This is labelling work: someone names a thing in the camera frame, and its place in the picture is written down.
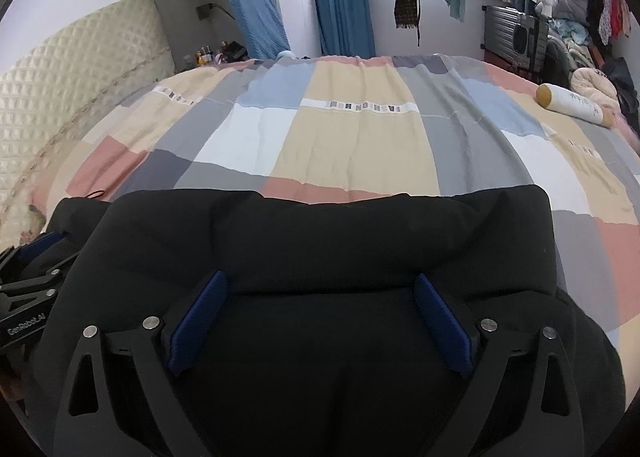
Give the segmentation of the black puffer jacket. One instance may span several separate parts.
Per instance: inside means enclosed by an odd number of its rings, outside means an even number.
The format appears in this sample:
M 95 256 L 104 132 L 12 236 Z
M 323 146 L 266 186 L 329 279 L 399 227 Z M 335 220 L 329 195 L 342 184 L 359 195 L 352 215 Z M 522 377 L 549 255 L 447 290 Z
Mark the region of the black puffer jacket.
M 172 384 L 205 456 L 433 456 L 469 381 L 428 330 L 419 276 L 475 318 L 559 333 L 582 456 L 626 411 L 620 356 L 559 284 L 550 204 L 536 186 L 347 204 L 136 191 L 63 200 L 48 231 L 65 239 L 27 274 L 79 252 L 23 373 L 28 429 L 49 455 L 84 329 L 119 333 L 164 316 L 217 271 L 227 298 Z

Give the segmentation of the cream quilted headboard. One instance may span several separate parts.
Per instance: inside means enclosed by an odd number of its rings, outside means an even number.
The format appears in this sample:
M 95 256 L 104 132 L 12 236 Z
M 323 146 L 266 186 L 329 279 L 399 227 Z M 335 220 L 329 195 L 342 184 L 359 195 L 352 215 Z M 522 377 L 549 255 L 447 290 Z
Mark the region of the cream quilted headboard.
M 1 244 L 35 238 L 37 178 L 127 97 L 175 71 L 153 0 L 121 0 L 51 35 L 1 76 Z

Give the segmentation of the bottles on bedside table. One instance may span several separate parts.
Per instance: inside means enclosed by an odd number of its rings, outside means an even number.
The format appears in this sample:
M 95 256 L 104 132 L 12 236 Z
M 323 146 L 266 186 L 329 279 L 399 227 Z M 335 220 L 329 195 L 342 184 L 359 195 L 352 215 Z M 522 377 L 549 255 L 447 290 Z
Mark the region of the bottles on bedside table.
M 245 46 L 236 41 L 222 41 L 216 50 L 212 50 L 209 46 L 203 46 L 195 52 L 194 55 L 186 55 L 183 57 L 186 69 L 192 69 L 201 66 L 219 66 L 225 64 L 233 64 L 234 62 L 246 61 L 248 53 Z

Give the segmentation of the white cylindrical bottle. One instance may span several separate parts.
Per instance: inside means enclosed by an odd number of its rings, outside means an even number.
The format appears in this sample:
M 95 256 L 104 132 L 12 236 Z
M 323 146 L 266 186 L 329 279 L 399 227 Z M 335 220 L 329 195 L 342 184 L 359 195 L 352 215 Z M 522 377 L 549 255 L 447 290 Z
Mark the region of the white cylindrical bottle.
M 564 87 L 548 83 L 540 84 L 537 87 L 535 99 L 541 107 L 565 116 L 600 125 L 603 128 L 612 128 L 614 124 L 611 111 Z

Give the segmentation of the patchwork colour-block bed cover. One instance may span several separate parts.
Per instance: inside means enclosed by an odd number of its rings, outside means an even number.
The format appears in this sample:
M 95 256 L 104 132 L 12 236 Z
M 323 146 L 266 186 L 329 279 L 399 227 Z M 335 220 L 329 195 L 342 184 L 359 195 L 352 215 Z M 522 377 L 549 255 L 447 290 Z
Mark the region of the patchwork colour-block bed cover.
M 568 293 L 639 383 L 639 158 L 615 130 L 539 106 L 466 57 L 247 62 L 171 76 L 57 154 L 29 193 L 244 189 L 301 202 L 453 196 L 535 184 Z

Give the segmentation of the beige plush pile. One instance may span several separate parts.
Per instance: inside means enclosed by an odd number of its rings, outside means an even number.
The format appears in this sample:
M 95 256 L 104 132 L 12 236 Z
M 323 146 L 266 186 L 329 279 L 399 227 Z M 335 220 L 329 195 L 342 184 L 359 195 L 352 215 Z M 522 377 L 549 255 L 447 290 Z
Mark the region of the beige plush pile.
M 593 68 L 576 69 L 570 77 L 570 88 L 601 108 L 620 113 L 616 87 L 602 71 Z

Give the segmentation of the grey ribbed suitcase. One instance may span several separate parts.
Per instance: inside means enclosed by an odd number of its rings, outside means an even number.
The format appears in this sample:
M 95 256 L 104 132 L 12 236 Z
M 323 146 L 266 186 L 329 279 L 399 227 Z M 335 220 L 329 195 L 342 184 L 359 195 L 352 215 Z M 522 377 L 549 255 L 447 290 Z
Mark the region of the grey ribbed suitcase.
M 515 69 L 540 73 L 548 43 L 547 21 L 506 6 L 484 5 L 483 13 L 482 49 Z

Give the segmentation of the blue curtain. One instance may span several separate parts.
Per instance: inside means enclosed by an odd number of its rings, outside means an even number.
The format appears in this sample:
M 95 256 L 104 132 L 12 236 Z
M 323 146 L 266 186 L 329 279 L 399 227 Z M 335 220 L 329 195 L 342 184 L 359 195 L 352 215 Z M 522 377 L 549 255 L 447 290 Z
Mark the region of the blue curtain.
M 314 0 L 322 54 L 376 55 L 369 0 Z

